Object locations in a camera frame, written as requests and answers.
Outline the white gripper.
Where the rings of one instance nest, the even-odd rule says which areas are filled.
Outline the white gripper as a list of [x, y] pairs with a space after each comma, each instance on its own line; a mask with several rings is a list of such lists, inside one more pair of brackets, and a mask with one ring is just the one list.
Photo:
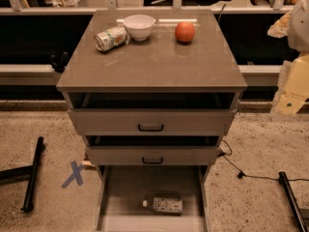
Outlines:
[[279, 97], [275, 110], [294, 116], [309, 97], [309, 53], [302, 52], [293, 62], [285, 61], [286, 81], [284, 94]]

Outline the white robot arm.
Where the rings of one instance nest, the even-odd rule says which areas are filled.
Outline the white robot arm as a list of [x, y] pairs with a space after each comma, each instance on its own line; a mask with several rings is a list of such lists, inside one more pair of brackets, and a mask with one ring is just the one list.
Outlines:
[[309, 98], [309, 0], [299, 0], [291, 12], [288, 44], [300, 55], [283, 66], [275, 110], [293, 116]]

